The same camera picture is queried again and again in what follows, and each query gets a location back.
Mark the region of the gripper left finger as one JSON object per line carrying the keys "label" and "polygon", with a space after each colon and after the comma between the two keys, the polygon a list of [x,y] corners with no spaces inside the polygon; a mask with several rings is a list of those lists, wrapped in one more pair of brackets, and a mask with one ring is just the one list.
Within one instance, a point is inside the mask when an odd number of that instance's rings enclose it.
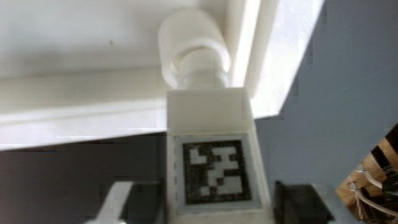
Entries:
{"label": "gripper left finger", "polygon": [[160,212],[160,182],[117,181],[87,224],[154,224]]}

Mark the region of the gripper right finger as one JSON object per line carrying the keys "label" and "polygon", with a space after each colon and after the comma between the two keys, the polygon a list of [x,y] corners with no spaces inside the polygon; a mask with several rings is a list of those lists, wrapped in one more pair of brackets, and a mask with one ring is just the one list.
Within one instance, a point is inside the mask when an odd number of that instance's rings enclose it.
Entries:
{"label": "gripper right finger", "polygon": [[275,182],[273,214],[277,224],[328,224],[334,220],[309,184],[286,185]]}

